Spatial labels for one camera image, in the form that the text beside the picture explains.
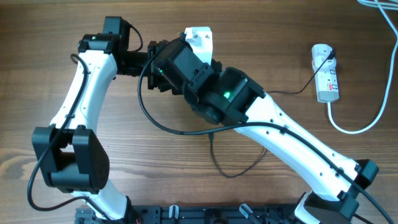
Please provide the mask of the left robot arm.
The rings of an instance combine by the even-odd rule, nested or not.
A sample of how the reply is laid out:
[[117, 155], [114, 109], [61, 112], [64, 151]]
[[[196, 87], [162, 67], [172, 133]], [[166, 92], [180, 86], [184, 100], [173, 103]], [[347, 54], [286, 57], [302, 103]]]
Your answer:
[[[49, 212], [77, 200], [84, 201], [98, 223], [141, 223], [129, 197], [109, 179], [109, 157], [96, 136], [106, 92], [116, 75], [138, 76], [150, 56], [166, 41], [129, 50], [130, 31], [135, 27], [122, 17], [107, 16], [102, 32], [85, 34], [78, 52], [70, 58], [77, 65], [67, 96], [49, 126], [36, 127], [32, 145], [37, 163], [27, 186], [27, 201], [37, 211]], [[33, 199], [33, 185], [41, 173], [48, 187], [72, 194], [52, 207]]]

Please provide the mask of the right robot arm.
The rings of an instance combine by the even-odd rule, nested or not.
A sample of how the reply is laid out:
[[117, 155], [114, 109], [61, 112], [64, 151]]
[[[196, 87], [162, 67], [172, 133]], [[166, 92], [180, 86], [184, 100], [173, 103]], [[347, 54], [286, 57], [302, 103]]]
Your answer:
[[294, 211], [301, 222], [351, 221], [359, 206], [357, 196], [371, 185], [379, 170], [375, 163], [335, 152], [286, 115], [244, 72], [232, 67], [215, 71], [182, 39], [168, 43], [153, 65], [182, 92], [197, 115], [212, 124], [232, 126], [306, 181], [311, 190]]

